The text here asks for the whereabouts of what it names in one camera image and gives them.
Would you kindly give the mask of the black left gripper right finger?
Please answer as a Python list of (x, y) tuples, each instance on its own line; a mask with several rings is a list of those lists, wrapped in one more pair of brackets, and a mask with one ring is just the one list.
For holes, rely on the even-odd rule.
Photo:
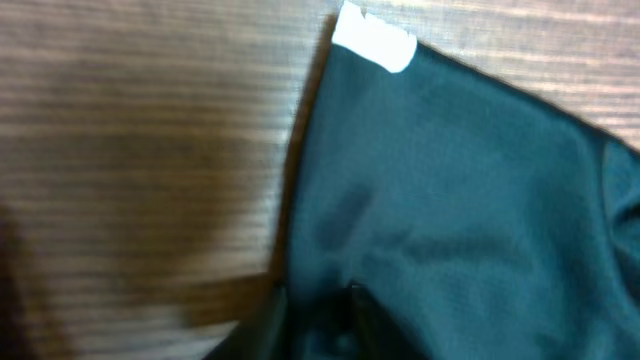
[(373, 295), (359, 284), (350, 287), (353, 331), (363, 359), (424, 360), (400, 326)]

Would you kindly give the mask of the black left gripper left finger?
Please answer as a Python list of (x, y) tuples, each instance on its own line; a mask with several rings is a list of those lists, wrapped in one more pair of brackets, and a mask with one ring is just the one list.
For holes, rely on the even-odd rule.
[(241, 321), (203, 360), (286, 359), (288, 301), (276, 286), (248, 319)]

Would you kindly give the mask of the black printed cycling jersey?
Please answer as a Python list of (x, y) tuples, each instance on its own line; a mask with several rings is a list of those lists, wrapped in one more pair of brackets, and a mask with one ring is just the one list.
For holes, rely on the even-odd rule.
[(292, 358), (363, 359), (355, 284), (425, 359), (635, 359), (639, 155), (345, 2), (292, 206)]

